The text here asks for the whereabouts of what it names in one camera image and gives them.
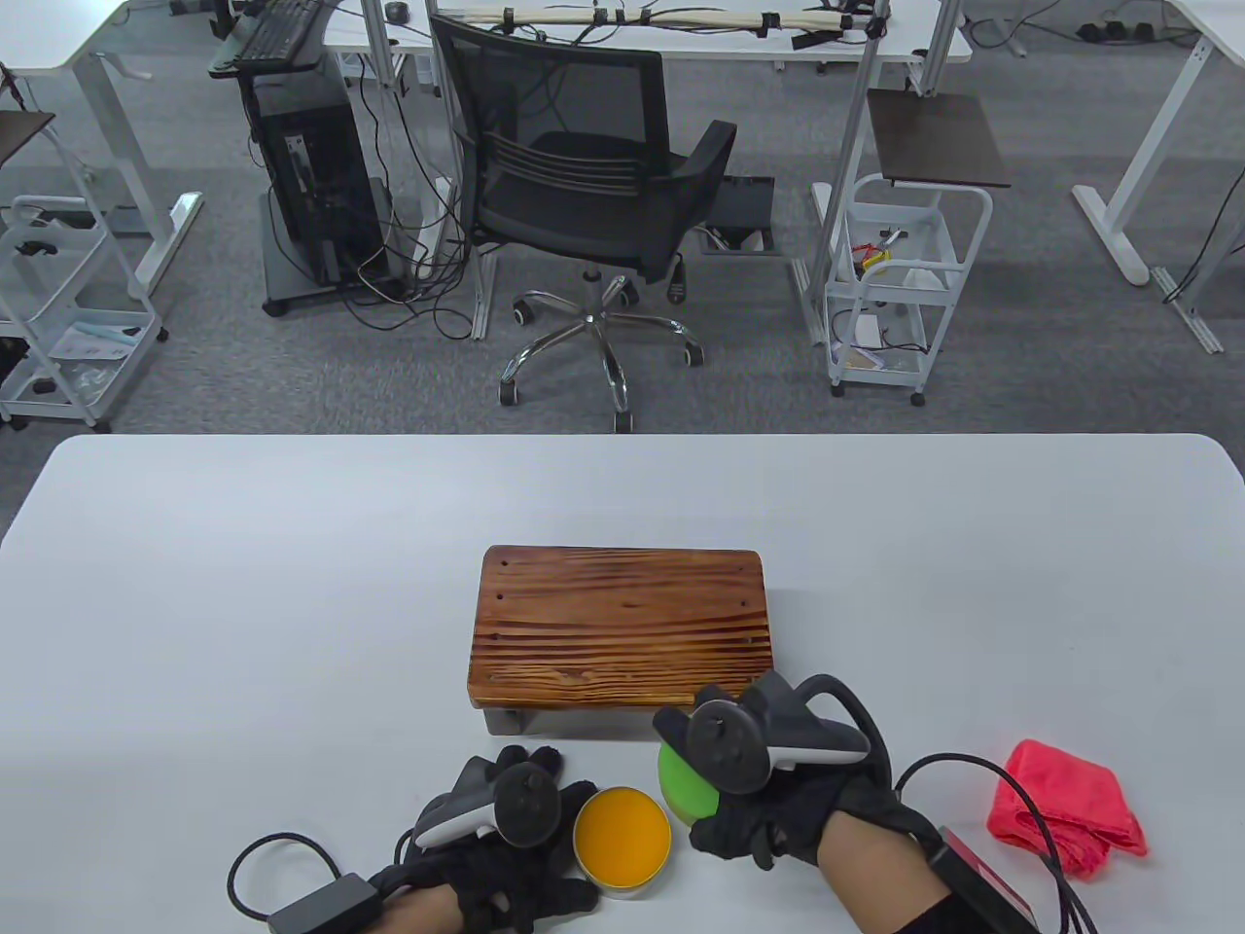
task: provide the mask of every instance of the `computer mouse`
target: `computer mouse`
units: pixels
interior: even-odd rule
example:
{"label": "computer mouse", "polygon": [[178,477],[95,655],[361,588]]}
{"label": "computer mouse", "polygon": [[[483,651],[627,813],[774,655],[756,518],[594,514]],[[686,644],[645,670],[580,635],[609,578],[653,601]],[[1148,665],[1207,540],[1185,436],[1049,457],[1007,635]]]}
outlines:
{"label": "computer mouse", "polygon": [[402,0],[391,0],[385,4],[385,19],[396,26],[405,26],[411,21],[411,7]]}

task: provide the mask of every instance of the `white utility cart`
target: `white utility cart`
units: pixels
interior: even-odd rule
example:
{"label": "white utility cart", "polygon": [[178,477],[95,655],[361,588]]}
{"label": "white utility cart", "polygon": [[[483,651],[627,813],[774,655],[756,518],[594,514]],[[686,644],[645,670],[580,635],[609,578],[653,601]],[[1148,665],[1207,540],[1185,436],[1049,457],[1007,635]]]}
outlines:
{"label": "white utility cart", "polygon": [[[926,203],[863,200],[876,186],[921,193]],[[960,250],[942,213],[942,196],[951,192],[967,194],[980,208],[972,237]],[[990,193],[972,186],[889,182],[880,174],[855,183],[844,208],[847,237],[840,227],[832,240],[834,271],[825,290],[833,395],[844,395],[844,382],[908,386],[913,405],[925,405],[925,382],[992,214]],[[862,323],[868,326],[859,328]],[[862,333],[869,335],[868,342]]]}
{"label": "white utility cart", "polygon": [[[0,384],[0,421],[24,428],[31,416],[80,418],[111,431],[108,407],[156,341],[168,331],[108,229],[75,159],[51,130],[51,115],[0,113],[4,158],[36,134],[56,148],[81,194],[14,199],[0,227],[0,276],[16,271],[22,289],[0,289],[0,337],[24,340],[29,350]],[[90,227],[67,223],[66,207],[90,212]],[[78,305],[78,295],[106,263],[125,273],[141,310]]]}

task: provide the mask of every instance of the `green lid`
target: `green lid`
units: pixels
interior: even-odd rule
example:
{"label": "green lid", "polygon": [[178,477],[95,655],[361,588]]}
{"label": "green lid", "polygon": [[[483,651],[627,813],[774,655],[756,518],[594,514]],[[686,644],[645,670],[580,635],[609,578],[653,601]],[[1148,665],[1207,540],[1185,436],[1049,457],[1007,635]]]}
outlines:
{"label": "green lid", "polygon": [[688,827],[717,813],[717,788],[696,775],[666,743],[657,752],[657,780],[666,804]]}

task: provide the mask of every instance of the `chrome chair base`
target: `chrome chair base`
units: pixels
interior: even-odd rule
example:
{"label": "chrome chair base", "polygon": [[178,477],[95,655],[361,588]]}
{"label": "chrome chair base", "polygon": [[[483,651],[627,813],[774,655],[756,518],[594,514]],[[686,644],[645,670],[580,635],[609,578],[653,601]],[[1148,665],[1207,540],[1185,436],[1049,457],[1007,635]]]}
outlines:
{"label": "chrome chair base", "polygon": [[614,431],[619,435],[630,435],[632,420],[631,407],[627,403],[626,375],[622,372],[622,367],[614,355],[614,347],[610,346],[606,336],[610,325],[656,328],[682,339],[684,362],[687,366],[702,366],[705,349],[691,331],[674,319],[641,315],[626,310],[635,308],[640,301],[640,294],[627,276],[615,276],[603,288],[601,273],[594,267],[584,273],[584,283],[588,288],[586,298],[581,305],[547,291],[525,291],[514,299],[514,320],[522,325],[535,320],[534,306],[566,314],[576,320],[565,328],[538,337],[515,354],[505,365],[505,370],[502,371],[498,399],[503,406],[518,405],[519,390],[514,385],[514,377],[523,365],[549,347],[555,347],[580,334],[588,334],[596,345],[601,367],[605,370],[605,381],[609,382],[614,396]]}

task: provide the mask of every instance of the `keyboard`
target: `keyboard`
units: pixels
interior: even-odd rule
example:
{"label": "keyboard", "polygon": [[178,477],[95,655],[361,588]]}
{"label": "keyboard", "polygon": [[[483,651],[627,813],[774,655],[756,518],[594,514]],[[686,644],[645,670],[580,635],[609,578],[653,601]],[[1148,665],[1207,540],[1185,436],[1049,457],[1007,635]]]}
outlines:
{"label": "keyboard", "polygon": [[259,11],[259,25],[234,59],[234,65],[255,68],[293,61],[322,5],[322,0],[269,0]]}

